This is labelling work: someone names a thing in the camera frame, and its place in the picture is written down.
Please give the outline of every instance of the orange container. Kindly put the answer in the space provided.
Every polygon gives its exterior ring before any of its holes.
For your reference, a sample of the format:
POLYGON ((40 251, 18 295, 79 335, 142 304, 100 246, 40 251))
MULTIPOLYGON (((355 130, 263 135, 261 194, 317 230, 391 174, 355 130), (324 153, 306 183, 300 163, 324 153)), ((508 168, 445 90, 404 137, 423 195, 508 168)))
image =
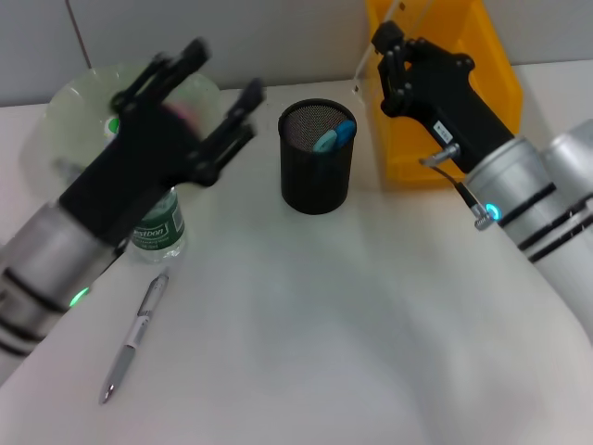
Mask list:
MULTIPOLYGON (((391 0, 366 0, 370 36, 384 19, 391 0)), ((470 85, 514 134, 519 132, 523 92, 481 0, 402 0, 392 19, 408 38, 423 37, 452 53, 475 61, 470 85)), ((362 92, 384 185, 398 188, 449 186, 442 176, 418 159, 441 148, 421 124, 410 118, 387 118, 380 109, 383 95, 377 71, 380 56, 372 54, 365 69, 362 92)), ((454 178, 463 173, 450 160, 441 166, 454 178)))

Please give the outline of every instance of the green label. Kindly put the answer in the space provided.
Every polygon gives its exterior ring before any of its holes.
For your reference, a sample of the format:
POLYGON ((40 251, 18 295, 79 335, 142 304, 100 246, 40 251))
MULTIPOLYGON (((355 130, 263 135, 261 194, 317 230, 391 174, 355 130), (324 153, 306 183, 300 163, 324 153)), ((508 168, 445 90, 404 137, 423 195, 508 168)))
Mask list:
POLYGON ((132 242, 143 250, 168 248, 182 237, 185 230, 177 197, 168 209, 159 215, 154 213, 151 210, 148 213, 150 218, 144 217, 133 229, 132 242))

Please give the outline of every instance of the pen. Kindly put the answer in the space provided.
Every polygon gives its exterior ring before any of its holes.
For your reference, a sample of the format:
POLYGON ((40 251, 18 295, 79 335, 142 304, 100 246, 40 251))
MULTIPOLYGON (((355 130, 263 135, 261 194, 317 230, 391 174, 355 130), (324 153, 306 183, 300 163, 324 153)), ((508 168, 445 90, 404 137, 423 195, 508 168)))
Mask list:
POLYGON ((105 384, 103 385, 99 396, 100 404, 106 403, 111 396, 113 396, 113 393, 120 387, 121 381, 126 375, 130 363, 132 363, 133 356, 140 346, 140 342, 142 341, 148 323, 152 318, 153 312, 157 307, 160 298, 165 293, 168 282, 169 270, 165 269, 150 283, 145 297, 142 300, 142 304, 140 305, 140 309, 136 314, 136 319, 133 322, 132 328, 121 346, 120 352, 113 362, 109 374, 107 374, 107 379, 105 380, 105 384))

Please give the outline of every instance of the white table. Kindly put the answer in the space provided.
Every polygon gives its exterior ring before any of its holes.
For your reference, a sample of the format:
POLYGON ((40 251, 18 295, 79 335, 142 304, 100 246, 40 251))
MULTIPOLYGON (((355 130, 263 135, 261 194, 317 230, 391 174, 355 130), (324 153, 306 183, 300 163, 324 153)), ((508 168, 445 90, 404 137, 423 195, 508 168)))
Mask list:
MULTIPOLYGON (((593 64, 518 71, 527 135, 588 117, 593 64), (584 74, 560 88, 567 70, 584 74)), ((22 169, 43 112, 0 109, 0 238, 57 193, 22 169)), ((0 443, 591 444, 593 354, 575 318, 454 193, 378 191, 348 82, 270 88, 256 122, 218 184, 183 188, 191 247, 120 392, 98 405, 158 270, 129 257, 0 388, 0 443), (359 123, 347 201, 316 217, 279 187, 277 118, 307 97, 359 123)))

